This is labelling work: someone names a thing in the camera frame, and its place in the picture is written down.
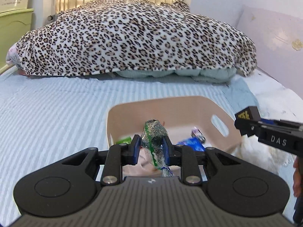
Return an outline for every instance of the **plastic bag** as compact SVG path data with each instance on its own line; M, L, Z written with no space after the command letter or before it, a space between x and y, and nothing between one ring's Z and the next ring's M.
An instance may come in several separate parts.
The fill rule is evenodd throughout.
M173 173L165 164L163 154L162 139L165 135L168 135L167 131L158 120L146 121L141 135L142 147L148 161L162 171L162 176L172 177Z

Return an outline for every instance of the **leopard print blanket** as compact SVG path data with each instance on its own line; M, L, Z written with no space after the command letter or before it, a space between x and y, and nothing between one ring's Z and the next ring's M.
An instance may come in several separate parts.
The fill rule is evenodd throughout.
M37 76L232 67L247 76L257 66L247 36L181 1L92 0L26 33L17 49L21 68Z

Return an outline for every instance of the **ribbed gray surface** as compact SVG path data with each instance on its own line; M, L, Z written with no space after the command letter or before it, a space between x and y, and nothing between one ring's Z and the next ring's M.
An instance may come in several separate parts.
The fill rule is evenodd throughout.
M234 216L214 206L198 187L175 178L127 178L105 187L86 209L49 219L21 217L12 227L291 227L282 215L264 218Z
M227 85L169 76L138 81L0 76L0 224L19 212L13 188L23 176L88 147L107 150L107 113L114 105L169 96L205 96L232 118L257 100L239 79ZM215 124L224 133L219 122Z

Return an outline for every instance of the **metal bolt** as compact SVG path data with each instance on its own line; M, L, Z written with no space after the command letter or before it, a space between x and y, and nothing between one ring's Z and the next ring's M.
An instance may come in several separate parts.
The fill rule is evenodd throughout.
M188 183L199 183L201 181L201 179L197 176L189 176L185 180Z
M104 183L112 184L118 181L118 179L115 176L106 176L102 180Z

